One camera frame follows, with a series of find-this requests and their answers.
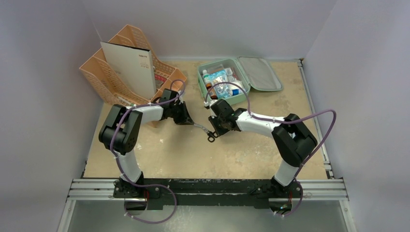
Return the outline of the blue capped white bottle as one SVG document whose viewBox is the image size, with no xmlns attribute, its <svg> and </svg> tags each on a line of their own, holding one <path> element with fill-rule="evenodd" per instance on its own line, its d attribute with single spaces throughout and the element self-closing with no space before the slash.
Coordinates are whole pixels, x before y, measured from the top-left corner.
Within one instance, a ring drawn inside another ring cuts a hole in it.
<svg viewBox="0 0 410 232">
<path fill-rule="evenodd" d="M 236 89 L 229 89 L 228 93 L 229 93 L 229 96 L 232 97 L 232 96 L 243 94 L 243 91 L 236 88 Z"/>
</svg>

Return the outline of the brown medicine bottle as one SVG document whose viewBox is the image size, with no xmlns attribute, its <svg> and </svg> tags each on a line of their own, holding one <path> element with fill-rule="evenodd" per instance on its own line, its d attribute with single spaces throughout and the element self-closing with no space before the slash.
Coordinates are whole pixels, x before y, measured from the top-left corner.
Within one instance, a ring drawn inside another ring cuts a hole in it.
<svg viewBox="0 0 410 232">
<path fill-rule="evenodd" d="M 212 85 L 211 82 L 207 82 L 207 83 L 205 84 L 205 87 L 206 87 L 206 90 L 207 90 L 207 93 L 208 93 L 209 98 L 212 99 L 212 100 L 217 100 L 217 99 L 218 99 L 218 96 L 217 96 L 215 90 L 212 88 L 212 86 L 213 86 L 213 85 Z"/>
</svg>

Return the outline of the black handled scissors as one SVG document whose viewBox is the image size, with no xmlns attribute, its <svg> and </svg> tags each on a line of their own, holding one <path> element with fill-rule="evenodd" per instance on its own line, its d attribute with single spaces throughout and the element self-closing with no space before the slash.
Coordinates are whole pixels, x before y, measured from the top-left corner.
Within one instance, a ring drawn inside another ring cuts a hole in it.
<svg viewBox="0 0 410 232">
<path fill-rule="evenodd" d="M 215 132 L 210 131 L 209 129 L 207 129 L 203 125 L 194 123 L 194 126 L 197 127 L 197 128 L 200 128 L 201 130 L 203 130 L 207 134 L 207 140 L 210 143 L 213 143 L 215 141 L 215 139 L 218 137 L 218 135 Z"/>
</svg>

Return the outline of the mint green case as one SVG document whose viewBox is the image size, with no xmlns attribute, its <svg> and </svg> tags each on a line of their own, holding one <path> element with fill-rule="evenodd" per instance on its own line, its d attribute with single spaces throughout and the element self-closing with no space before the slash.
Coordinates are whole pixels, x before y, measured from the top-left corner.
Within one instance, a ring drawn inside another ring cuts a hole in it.
<svg viewBox="0 0 410 232">
<path fill-rule="evenodd" d="M 209 98 L 204 85 L 202 71 L 207 70 L 209 74 L 213 74 L 224 71 L 225 68 L 232 68 L 238 78 L 237 81 L 227 83 L 229 89 L 237 88 L 243 91 L 243 94 L 224 99 L 231 105 L 245 101 L 246 96 L 244 94 L 248 94 L 252 88 L 264 92 L 281 91 L 283 89 L 283 84 L 276 72 L 264 58 L 225 58 L 200 65 L 197 68 L 198 85 L 205 101 L 208 102 L 212 99 Z"/>
</svg>

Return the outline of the clear bag of pads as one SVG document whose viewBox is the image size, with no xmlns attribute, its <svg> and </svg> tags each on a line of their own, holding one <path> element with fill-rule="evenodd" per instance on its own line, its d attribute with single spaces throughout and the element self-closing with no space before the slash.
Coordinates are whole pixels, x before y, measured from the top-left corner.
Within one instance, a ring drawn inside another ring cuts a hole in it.
<svg viewBox="0 0 410 232">
<path fill-rule="evenodd" d="M 232 68 L 225 68 L 224 70 L 225 70 L 226 75 L 227 75 L 227 78 L 228 78 L 228 80 L 229 80 L 230 82 L 233 82 L 233 81 L 237 81 L 237 80 L 238 80 L 237 75 L 236 75 L 235 72 L 232 70 Z"/>
</svg>

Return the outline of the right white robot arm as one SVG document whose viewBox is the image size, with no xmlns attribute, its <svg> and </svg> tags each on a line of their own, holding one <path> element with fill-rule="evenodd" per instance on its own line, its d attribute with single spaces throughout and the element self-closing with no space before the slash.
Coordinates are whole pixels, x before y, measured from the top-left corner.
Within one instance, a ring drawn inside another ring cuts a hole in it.
<svg viewBox="0 0 410 232">
<path fill-rule="evenodd" d="M 205 108 L 211 112 L 208 120 L 217 137 L 229 131 L 244 131 L 274 140 L 282 161 L 272 178 L 271 190 L 279 197 L 288 193 L 303 161 L 318 144 L 300 118 L 295 114 L 274 118 L 249 112 L 245 108 L 235 110 L 223 99 L 206 102 Z"/>
</svg>

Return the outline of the blue gauze packet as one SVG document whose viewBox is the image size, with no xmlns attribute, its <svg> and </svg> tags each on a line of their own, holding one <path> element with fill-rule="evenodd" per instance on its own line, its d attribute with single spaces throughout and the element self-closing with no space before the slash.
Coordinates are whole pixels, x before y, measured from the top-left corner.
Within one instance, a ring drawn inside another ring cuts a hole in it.
<svg viewBox="0 0 410 232">
<path fill-rule="evenodd" d="M 215 87 L 213 87 L 213 89 L 219 99 L 225 99 L 231 96 L 229 92 L 229 85 L 227 84 L 229 82 L 229 79 L 225 71 L 219 71 L 210 74 L 209 78 L 212 85 L 216 85 Z"/>
</svg>

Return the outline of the small white bottle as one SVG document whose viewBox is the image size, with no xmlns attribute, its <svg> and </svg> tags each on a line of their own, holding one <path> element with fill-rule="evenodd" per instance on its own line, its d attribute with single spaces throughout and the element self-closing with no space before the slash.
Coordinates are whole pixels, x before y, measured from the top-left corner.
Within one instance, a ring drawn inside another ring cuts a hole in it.
<svg viewBox="0 0 410 232">
<path fill-rule="evenodd" d="M 208 71 L 207 71 L 207 70 L 203 70 L 203 71 L 202 71 L 202 74 L 203 74 L 203 82 L 204 82 L 204 85 L 207 85 L 207 83 L 211 83 L 211 78 L 210 78 L 210 74 L 208 73 Z"/>
</svg>

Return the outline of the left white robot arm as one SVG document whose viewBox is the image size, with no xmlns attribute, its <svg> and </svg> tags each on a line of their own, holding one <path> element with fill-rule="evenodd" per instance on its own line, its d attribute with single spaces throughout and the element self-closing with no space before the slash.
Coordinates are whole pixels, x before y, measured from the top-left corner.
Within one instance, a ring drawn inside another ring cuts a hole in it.
<svg viewBox="0 0 410 232">
<path fill-rule="evenodd" d="M 138 166 L 134 147 L 141 125 L 171 118 L 177 125 L 194 125 L 182 93 L 166 89 L 154 101 L 132 107 L 112 106 L 99 133 L 99 141 L 110 150 L 120 171 L 125 191 L 133 198 L 140 197 L 144 188 L 163 188 L 161 184 L 144 184 L 143 172 Z"/>
</svg>

